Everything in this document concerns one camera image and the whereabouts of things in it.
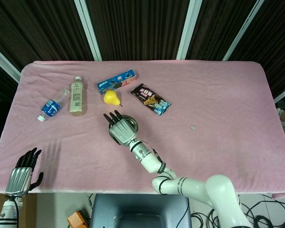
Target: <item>pear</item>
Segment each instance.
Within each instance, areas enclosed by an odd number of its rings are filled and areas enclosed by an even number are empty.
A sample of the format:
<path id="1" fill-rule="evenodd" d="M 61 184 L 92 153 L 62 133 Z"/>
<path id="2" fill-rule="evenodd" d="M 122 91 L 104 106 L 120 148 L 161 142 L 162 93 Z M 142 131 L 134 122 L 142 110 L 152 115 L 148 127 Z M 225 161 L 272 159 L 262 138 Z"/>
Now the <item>pear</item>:
<path id="1" fill-rule="evenodd" d="M 104 95 L 104 102 L 108 105 L 121 105 L 116 92 L 111 89 L 106 91 Z"/>

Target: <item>blue bottle label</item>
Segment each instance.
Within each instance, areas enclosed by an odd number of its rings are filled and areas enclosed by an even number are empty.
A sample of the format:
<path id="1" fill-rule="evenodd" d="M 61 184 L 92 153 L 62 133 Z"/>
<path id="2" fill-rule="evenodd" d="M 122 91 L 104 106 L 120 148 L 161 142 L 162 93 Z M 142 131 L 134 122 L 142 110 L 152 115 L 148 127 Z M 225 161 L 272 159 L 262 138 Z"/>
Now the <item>blue bottle label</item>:
<path id="1" fill-rule="evenodd" d="M 58 112 L 60 106 L 53 100 L 49 100 L 41 109 L 48 116 L 53 116 Z"/>

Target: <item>black curtain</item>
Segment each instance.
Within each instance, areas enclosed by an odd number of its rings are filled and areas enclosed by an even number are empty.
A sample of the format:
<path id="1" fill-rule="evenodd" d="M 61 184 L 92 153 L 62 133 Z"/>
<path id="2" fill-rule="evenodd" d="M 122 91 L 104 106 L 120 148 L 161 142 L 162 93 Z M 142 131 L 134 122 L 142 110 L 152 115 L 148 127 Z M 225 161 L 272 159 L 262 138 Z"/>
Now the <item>black curtain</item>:
<path id="1" fill-rule="evenodd" d="M 266 0 L 229 60 L 262 65 L 273 97 L 285 91 L 285 0 Z"/>
<path id="2" fill-rule="evenodd" d="M 203 0 L 186 59 L 223 59 L 256 0 Z"/>
<path id="3" fill-rule="evenodd" d="M 86 0 L 103 60 L 175 59 L 189 0 Z"/>
<path id="4" fill-rule="evenodd" d="M 0 0 L 0 52 L 19 71 L 35 60 L 93 60 L 74 0 Z"/>
<path id="5" fill-rule="evenodd" d="M 18 83 L 0 67 L 0 101 L 11 103 Z"/>

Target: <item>pink tablecloth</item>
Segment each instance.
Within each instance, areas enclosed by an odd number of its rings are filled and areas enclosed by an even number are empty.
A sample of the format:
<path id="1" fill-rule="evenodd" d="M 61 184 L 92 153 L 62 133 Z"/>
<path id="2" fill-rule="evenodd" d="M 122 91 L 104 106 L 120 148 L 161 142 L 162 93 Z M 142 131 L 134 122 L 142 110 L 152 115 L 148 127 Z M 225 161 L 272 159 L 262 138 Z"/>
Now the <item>pink tablecloth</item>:
<path id="1" fill-rule="evenodd" d="M 96 83 L 131 68 L 138 80 L 117 89 L 123 107 L 104 104 Z M 38 121 L 41 106 L 75 76 L 85 81 L 86 114 L 71 116 L 68 104 Z M 162 116 L 130 94 L 140 83 L 172 103 Z M 262 67 L 174 60 L 26 66 L 0 140 L 0 192 L 18 158 L 36 146 L 43 152 L 33 180 L 40 171 L 45 176 L 34 192 L 153 193 L 155 175 L 109 137 L 103 113 L 114 109 L 137 120 L 139 138 L 179 176 L 205 181 L 224 174 L 238 193 L 285 193 L 285 135 Z"/>

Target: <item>beverage bottle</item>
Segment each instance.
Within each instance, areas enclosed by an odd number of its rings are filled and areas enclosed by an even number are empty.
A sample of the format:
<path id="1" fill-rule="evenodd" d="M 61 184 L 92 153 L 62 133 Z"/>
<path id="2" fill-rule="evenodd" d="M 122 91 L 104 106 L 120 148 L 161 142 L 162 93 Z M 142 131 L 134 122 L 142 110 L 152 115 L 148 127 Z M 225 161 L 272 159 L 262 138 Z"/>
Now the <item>beverage bottle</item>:
<path id="1" fill-rule="evenodd" d="M 62 108 L 70 99 L 71 92 L 63 88 L 61 89 L 53 99 L 50 99 L 41 109 L 41 113 L 38 116 L 38 120 L 43 122 L 48 118 L 54 116 L 60 108 Z"/>
<path id="2" fill-rule="evenodd" d="M 81 77 L 77 76 L 75 82 L 71 85 L 71 104 L 70 113 L 73 116 L 81 116 L 85 113 L 85 106 L 83 102 L 83 85 Z"/>

